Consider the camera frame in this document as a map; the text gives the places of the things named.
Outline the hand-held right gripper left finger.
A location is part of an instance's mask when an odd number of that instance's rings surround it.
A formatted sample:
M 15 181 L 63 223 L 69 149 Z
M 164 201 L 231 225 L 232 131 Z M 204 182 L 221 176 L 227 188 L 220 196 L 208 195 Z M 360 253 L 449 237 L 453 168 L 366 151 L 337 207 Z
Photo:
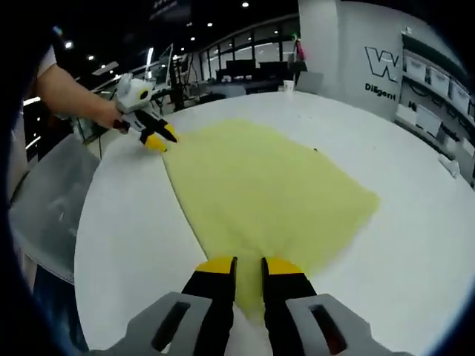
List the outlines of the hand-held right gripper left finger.
M 234 323 L 236 257 L 200 264 L 181 292 L 169 292 L 128 324 L 126 355 L 223 355 Z

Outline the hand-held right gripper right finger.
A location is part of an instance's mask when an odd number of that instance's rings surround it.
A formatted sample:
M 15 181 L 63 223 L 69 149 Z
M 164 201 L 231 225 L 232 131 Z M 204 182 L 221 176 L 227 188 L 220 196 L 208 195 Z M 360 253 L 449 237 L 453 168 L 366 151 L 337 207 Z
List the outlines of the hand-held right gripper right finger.
M 261 260 L 264 321 L 274 355 L 373 355 L 369 323 L 328 294 L 317 294 L 299 267 Z

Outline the person's left hand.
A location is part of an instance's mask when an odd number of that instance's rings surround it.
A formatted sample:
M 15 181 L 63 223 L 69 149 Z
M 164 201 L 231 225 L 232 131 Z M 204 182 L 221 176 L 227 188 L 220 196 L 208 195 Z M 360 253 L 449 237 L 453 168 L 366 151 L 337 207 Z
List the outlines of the person's left hand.
M 92 120 L 107 129 L 113 129 L 122 121 L 122 114 L 117 110 L 112 101 L 100 99 L 94 106 Z

